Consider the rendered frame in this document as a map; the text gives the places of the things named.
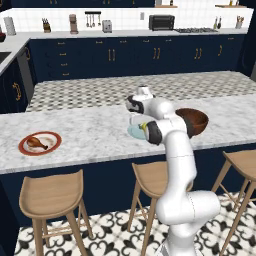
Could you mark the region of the red rimmed white plate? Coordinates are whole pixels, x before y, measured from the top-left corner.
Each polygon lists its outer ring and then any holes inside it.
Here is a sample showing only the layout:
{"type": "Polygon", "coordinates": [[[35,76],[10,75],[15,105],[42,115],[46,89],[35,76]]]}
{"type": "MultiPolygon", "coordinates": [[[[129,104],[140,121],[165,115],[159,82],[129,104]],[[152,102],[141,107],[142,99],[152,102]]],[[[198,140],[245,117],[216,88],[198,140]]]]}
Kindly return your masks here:
{"type": "Polygon", "coordinates": [[[18,149],[24,155],[40,156],[56,150],[60,146],[61,142],[62,142],[62,138],[59,134],[51,131],[42,131],[42,132],[30,134],[25,138],[23,138],[18,145],[18,149]],[[38,138],[43,145],[46,145],[48,147],[48,149],[44,150],[41,147],[28,146],[27,140],[30,137],[38,138]]]}

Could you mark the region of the brown coffee machine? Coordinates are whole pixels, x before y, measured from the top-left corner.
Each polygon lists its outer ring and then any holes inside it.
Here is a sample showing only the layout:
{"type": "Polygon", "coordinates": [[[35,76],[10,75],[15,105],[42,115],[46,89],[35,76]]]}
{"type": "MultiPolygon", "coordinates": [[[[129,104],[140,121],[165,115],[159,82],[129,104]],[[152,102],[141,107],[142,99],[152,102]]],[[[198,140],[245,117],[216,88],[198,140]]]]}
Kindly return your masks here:
{"type": "Polygon", "coordinates": [[[78,34],[77,28],[77,19],[75,14],[69,15],[69,22],[70,22],[70,33],[71,34],[78,34]]]}

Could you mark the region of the wooden bar stool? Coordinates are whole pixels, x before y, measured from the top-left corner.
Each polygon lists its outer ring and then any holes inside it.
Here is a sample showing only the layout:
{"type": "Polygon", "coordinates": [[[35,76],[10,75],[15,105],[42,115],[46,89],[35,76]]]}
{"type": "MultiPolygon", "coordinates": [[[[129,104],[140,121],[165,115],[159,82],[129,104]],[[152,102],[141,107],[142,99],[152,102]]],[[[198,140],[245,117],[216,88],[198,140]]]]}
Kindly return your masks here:
{"type": "Polygon", "coordinates": [[[167,187],[168,170],[167,162],[153,162],[148,164],[132,164],[132,168],[136,177],[135,188],[133,193],[130,217],[128,221],[127,231],[130,231],[133,217],[135,216],[136,206],[141,210],[141,216],[146,221],[146,231],[141,250],[141,256],[145,256],[148,246],[148,240],[151,232],[153,220],[155,219],[156,202],[164,193],[167,187]],[[140,191],[143,191],[151,198],[149,213],[146,214],[141,201],[139,199],[140,191]]]}
{"type": "Polygon", "coordinates": [[[212,192],[216,192],[217,189],[221,187],[228,197],[234,202],[233,210],[238,210],[238,212],[219,256],[223,256],[247,204],[249,202],[256,201],[256,198],[251,197],[253,192],[256,190],[256,150],[244,150],[232,153],[223,152],[223,156],[225,157],[225,163],[212,187],[212,192]],[[231,166],[233,166],[234,169],[244,177],[243,185],[236,198],[233,198],[227,189],[221,184],[231,166]]]}
{"type": "Polygon", "coordinates": [[[23,214],[32,220],[36,256],[43,256],[43,241],[49,245],[52,236],[64,235],[59,229],[49,233],[46,221],[66,216],[69,222],[68,234],[73,234],[82,256],[87,256],[80,235],[80,217],[83,217],[93,238],[83,200],[83,170],[72,174],[51,175],[42,178],[25,177],[19,196],[19,206],[23,214]]]}

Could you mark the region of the black toaster oven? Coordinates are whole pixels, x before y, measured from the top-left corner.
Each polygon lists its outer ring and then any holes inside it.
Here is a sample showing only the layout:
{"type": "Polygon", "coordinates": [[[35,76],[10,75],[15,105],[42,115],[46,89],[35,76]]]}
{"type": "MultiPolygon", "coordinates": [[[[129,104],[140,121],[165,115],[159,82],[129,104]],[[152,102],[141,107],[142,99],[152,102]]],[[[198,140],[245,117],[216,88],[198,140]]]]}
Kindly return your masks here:
{"type": "Polygon", "coordinates": [[[150,15],[149,29],[152,31],[166,31],[174,28],[175,17],[173,15],[150,15]]]}

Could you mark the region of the brown chicken drumstick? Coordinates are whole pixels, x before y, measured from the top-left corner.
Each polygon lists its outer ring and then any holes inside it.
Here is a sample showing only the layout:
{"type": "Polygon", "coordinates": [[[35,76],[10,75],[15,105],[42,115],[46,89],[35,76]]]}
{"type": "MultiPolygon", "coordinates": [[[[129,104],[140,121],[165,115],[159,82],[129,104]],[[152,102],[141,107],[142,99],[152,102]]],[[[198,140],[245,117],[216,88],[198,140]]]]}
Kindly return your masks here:
{"type": "Polygon", "coordinates": [[[41,147],[43,148],[44,150],[47,150],[48,147],[46,145],[43,145],[40,140],[36,137],[30,137],[28,140],[27,140],[27,145],[30,146],[30,147],[41,147]]]}

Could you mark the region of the wooden knife block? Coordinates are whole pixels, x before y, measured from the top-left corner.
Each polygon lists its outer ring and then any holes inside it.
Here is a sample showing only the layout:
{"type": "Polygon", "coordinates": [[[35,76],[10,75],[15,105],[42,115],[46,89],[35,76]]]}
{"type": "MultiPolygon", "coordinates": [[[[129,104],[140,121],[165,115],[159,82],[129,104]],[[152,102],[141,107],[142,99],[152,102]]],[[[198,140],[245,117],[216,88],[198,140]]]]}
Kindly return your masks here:
{"type": "Polygon", "coordinates": [[[47,19],[42,18],[44,33],[50,33],[51,27],[47,19]]]}

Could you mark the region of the grey dishwasher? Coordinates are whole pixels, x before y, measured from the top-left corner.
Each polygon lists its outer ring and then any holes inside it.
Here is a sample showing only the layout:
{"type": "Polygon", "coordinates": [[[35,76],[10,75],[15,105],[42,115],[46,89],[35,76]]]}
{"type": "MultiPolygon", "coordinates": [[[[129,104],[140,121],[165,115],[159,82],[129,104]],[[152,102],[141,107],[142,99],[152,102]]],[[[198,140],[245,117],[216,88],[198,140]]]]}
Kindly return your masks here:
{"type": "Polygon", "coordinates": [[[22,81],[24,84],[26,96],[28,102],[31,102],[31,99],[34,94],[34,83],[29,67],[29,59],[27,57],[27,50],[25,47],[22,48],[19,55],[17,56],[19,69],[21,72],[22,81]]]}

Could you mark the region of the black hob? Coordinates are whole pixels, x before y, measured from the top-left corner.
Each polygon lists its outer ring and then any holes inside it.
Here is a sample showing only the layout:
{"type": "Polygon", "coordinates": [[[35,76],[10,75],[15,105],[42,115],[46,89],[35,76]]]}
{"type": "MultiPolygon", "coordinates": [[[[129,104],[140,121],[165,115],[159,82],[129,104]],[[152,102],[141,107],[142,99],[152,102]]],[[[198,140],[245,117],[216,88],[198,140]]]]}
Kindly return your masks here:
{"type": "Polygon", "coordinates": [[[179,33],[214,33],[214,32],[218,32],[215,29],[205,28],[205,27],[204,28],[177,28],[174,30],[179,33]]]}

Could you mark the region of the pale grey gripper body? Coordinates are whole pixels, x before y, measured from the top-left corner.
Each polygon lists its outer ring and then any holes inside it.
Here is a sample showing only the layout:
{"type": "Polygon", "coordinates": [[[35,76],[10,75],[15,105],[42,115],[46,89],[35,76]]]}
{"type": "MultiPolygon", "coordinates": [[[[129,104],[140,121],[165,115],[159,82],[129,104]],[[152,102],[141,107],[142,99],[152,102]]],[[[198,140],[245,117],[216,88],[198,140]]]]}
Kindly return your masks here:
{"type": "Polygon", "coordinates": [[[129,123],[131,125],[140,125],[142,123],[148,122],[149,117],[146,115],[141,115],[141,114],[131,114],[129,123]]]}

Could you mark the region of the dark blue wall cupboard run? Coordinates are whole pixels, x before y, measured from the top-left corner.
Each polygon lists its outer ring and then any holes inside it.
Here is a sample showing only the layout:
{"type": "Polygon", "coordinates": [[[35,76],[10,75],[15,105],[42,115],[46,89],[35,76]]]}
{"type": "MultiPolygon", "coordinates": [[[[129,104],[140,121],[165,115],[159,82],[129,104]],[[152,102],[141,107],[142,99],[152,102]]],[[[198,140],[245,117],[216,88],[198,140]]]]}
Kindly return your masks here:
{"type": "Polygon", "coordinates": [[[14,8],[138,8],[155,6],[155,0],[11,0],[14,8]]]}

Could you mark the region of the dark blue tall cabinet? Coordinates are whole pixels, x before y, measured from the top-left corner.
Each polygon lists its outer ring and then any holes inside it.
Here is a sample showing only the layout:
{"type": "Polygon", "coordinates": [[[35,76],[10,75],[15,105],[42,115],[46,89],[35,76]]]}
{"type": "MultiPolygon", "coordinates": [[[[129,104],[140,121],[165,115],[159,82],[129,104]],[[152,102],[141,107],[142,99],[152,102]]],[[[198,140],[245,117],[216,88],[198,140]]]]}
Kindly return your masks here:
{"type": "Polygon", "coordinates": [[[239,0],[239,3],[253,9],[238,61],[238,71],[250,77],[256,61],[256,0],[239,0]]]}

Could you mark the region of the dark blue corner cupboard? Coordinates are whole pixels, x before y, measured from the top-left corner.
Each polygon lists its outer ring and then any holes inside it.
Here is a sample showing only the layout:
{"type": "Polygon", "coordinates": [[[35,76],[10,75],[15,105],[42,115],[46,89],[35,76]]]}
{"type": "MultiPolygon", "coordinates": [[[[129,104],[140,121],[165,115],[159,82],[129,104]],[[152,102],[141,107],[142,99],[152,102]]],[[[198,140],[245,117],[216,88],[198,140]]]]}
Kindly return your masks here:
{"type": "Polygon", "coordinates": [[[24,83],[17,59],[1,75],[8,113],[24,112],[28,105],[24,83]]]}

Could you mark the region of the dark blue island cabinet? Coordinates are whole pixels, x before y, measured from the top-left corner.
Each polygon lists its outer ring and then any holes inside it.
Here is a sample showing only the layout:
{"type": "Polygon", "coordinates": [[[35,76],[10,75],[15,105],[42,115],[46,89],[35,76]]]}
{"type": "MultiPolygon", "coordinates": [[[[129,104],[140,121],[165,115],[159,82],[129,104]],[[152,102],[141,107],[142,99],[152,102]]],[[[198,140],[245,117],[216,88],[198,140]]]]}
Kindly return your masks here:
{"type": "MultiPolygon", "coordinates": [[[[213,187],[224,164],[225,152],[254,149],[256,149],[256,143],[196,150],[194,156],[197,176],[193,188],[210,190],[213,187]]],[[[164,159],[163,155],[156,155],[0,175],[0,217],[6,221],[12,221],[15,228],[31,223],[19,208],[19,194],[24,177],[68,174],[78,170],[84,171],[84,202],[88,214],[126,210],[131,206],[135,186],[132,165],[164,159]]]]}

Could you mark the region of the dark blue base cupboard run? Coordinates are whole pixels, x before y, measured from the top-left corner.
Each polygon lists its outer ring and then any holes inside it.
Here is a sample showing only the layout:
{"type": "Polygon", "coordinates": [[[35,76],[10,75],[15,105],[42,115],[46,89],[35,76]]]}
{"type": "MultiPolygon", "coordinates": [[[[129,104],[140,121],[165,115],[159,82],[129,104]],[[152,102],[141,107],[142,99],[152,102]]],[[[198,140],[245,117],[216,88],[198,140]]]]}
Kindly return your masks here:
{"type": "Polygon", "coordinates": [[[39,82],[235,71],[243,34],[32,39],[39,82]]]}

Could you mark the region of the dark sink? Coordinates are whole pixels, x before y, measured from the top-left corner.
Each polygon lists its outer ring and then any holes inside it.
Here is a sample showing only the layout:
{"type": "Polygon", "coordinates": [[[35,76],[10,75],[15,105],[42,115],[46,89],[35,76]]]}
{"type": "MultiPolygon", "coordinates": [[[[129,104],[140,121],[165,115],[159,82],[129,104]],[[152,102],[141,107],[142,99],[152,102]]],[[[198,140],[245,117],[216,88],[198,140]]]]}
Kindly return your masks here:
{"type": "Polygon", "coordinates": [[[10,60],[9,55],[11,54],[11,52],[5,51],[5,52],[0,52],[0,64],[2,64],[3,62],[5,63],[6,61],[10,60]]]}

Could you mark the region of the brown wooden bowl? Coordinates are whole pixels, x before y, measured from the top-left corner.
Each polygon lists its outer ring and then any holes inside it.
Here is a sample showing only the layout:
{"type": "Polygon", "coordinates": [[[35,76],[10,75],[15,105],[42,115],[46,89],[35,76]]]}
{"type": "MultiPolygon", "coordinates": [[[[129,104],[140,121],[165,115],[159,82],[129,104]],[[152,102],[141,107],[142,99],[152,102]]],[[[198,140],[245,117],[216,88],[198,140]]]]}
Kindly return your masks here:
{"type": "Polygon", "coordinates": [[[208,116],[197,109],[180,108],[175,113],[185,121],[189,138],[201,134],[209,121],[208,116]]]}

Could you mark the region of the black rail with hanging tools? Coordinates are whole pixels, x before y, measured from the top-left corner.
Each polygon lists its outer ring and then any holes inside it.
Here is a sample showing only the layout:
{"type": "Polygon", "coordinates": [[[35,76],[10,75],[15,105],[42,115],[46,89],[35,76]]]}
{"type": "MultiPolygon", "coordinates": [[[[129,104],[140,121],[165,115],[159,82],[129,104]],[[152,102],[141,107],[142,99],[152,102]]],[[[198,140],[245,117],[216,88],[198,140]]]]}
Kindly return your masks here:
{"type": "Polygon", "coordinates": [[[88,28],[95,28],[101,25],[101,12],[100,11],[86,11],[86,26],[88,28]]]}

